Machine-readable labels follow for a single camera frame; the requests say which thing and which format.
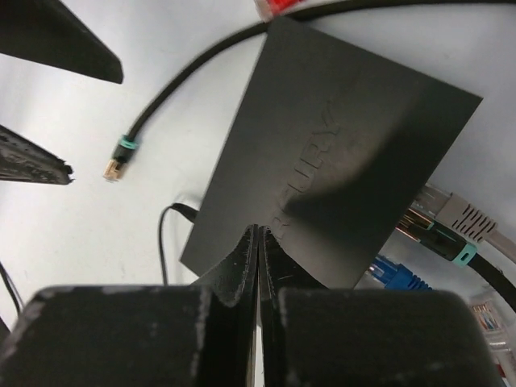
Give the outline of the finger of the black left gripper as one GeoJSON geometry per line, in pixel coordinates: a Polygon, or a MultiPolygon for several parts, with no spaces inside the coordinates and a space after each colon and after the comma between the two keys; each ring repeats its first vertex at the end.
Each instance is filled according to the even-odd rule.
{"type": "Polygon", "coordinates": [[[69,185],[73,169],[59,157],[1,126],[1,180],[69,185]]]}
{"type": "Polygon", "coordinates": [[[120,59],[60,1],[2,1],[1,53],[123,82],[120,59]]]}

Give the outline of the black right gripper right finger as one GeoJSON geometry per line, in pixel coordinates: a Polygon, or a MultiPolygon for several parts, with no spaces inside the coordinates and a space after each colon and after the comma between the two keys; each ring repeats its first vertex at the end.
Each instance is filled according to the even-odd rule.
{"type": "Polygon", "coordinates": [[[500,386],[467,304],[436,290],[328,289],[258,231],[267,386],[500,386]]]}

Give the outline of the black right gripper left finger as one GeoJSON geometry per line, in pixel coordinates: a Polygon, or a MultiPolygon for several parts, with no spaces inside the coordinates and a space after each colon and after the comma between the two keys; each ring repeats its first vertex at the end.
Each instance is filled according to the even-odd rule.
{"type": "Polygon", "coordinates": [[[191,285],[40,290],[1,346],[2,385],[253,385],[257,237],[191,285]]]}

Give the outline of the black network switch box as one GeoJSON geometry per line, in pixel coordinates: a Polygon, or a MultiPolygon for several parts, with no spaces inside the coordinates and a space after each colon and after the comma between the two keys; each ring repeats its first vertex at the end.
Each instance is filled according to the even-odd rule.
{"type": "Polygon", "coordinates": [[[351,288],[481,97],[281,18],[269,29],[181,256],[202,275],[266,226],[351,288]]]}

